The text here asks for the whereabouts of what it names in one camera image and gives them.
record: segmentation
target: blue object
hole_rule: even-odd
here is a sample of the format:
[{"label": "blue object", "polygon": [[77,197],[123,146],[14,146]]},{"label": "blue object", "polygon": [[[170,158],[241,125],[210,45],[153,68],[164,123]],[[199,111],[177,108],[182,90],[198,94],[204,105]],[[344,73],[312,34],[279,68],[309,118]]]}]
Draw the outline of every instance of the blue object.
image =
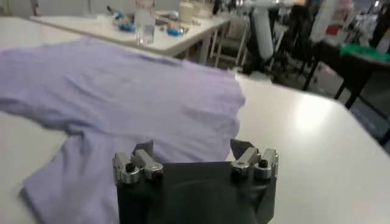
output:
[{"label": "blue object", "polygon": [[135,26],[133,24],[118,24],[118,28],[123,31],[135,32]]},{"label": "blue object", "polygon": [[119,12],[118,14],[117,14],[117,16],[115,17],[115,19],[124,19],[126,17],[126,15],[123,13],[123,12]]},{"label": "blue object", "polygon": [[184,34],[184,31],[182,29],[176,30],[176,29],[168,29],[166,30],[169,36],[181,36]]}]

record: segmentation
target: plastic bottle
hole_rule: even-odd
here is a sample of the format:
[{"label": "plastic bottle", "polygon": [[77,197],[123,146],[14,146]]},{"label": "plastic bottle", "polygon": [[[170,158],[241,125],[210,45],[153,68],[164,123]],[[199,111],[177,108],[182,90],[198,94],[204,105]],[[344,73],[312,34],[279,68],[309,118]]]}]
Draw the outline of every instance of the plastic bottle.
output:
[{"label": "plastic bottle", "polygon": [[135,24],[138,44],[154,41],[155,0],[136,0]]}]

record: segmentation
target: white wall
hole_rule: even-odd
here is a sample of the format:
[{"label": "white wall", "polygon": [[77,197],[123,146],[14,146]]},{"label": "white wall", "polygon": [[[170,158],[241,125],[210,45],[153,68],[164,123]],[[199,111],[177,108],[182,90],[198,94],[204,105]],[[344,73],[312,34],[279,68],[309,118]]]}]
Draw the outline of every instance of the white wall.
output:
[{"label": "white wall", "polygon": [[5,10],[5,2],[3,0],[0,0],[0,15]]},{"label": "white wall", "polygon": [[[32,15],[30,0],[8,0],[15,16],[28,18]],[[107,13],[106,6],[125,12],[135,11],[135,0],[91,0],[94,13]],[[157,10],[178,10],[180,0],[156,0]],[[38,0],[42,15],[82,16],[88,12],[87,0]]]},{"label": "white wall", "polygon": [[30,0],[8,0],[8,2],[13,15],[23,18],[28,18],[32,15]]},{"label": "white wall", "polygon": [[[390,2],[390,0],[379,0],[380,3],[387,3]],[[368,11],[369,7],[371,6],[371,0],[354,0],[355,8],[358,10]]]}]

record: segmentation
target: metal clamp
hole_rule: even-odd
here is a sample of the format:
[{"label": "metal clamp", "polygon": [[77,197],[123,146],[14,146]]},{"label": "metal clamp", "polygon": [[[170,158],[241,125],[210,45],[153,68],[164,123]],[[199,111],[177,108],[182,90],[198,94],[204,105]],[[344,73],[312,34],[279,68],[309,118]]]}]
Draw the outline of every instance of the metal clamp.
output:
[{"label": "metal clamp", "polygon": [[253,174],[257,180],[267,180],[272,177],[272,170],[274,169],[275,177],[277,177],[279,156],[276,150],[267,149],[262,159],[253,167]]},{"label": "metal clamp", "polygon": [[114,167],[114,182],[125,184],[137,183],[140,180],[140,170],[130,162],[129,157],[123,152],[115,153],[112,159]]},{"label": "metal clamp", "polygon": [[152,181],[159,181],[163,177],[163,165],[154,159],[143,149],[134,151],[132,162],[135,166],[143,169],[145,178]]},{"label": "metal clamp", "polygon": [[258,150],[253,147],[248,148],[238,160],[231,163],[232,175],[240,178],[248,177],[249,167],[257,160]]}]

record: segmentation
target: table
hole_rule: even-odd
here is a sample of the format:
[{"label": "table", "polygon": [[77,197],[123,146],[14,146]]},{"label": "table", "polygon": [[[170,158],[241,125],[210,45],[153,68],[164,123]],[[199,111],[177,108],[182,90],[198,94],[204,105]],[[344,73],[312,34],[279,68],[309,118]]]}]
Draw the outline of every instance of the table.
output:
[{"label": "table", "polygon": [[[351,91],[351,95],[345,104],[346,108],[349,109],[356,101],[356,99],[360,96],[360,93],[366,86],[373,73],[384,72],[386,74],[390,74],[390,63],[375,60],[373,58],[369,58],[356,53],[346,54],[343,57],[340,57],[340,50],[342,47],[343,45],[340,45],[332,40],[324,40],[314,45],[313,55],[315,61],[303,86],[303,90],[307,90],[318,63],[320,61],[323,61],[344,79],[343,83],[341,84],[335,95],[335,99],[338,99],[340,97],[345,87],[347,87]],[[365,104],[369,105],[371,108],[377,111],[374,106],[372,106],[362,97],[361,100],[363,100]],[[379,143],[381,145],[385,145],[389,139],[390,129],[379,140]]]},{"label": "table", "polygon": [[228,18],[217,16],[212,17],[212,19],[196,18],[196,20],[200,22],[200,26],[184,24],[183,26],[189,27],[190,30],[181,37],[169,36],[165,31],[161,31],[156,27],[154,42],[152,44],[138,45],[134,33],[122,32],[119,31],[117,27],[113,26],[112,16],[98,15],[95,18],[75,16],[32,16],[30,19],[59,29],[171,57],[185,51],[193,44],[202,40],[199,63],[202,63],[203,65],[205,65],[207,61],[211,34],[229,22]]},{"label": "table", "polygon": [[[0,18],[0,30],[2,50],[81,37],[16,18]],[[390,223],[390,157],[340,103],[236,79],[246,96],[236,138],[280,156],[272,224]],[[0,222],[32,223],[18,197],[21,183],[66,136],[3,112],[0,124]]]}]

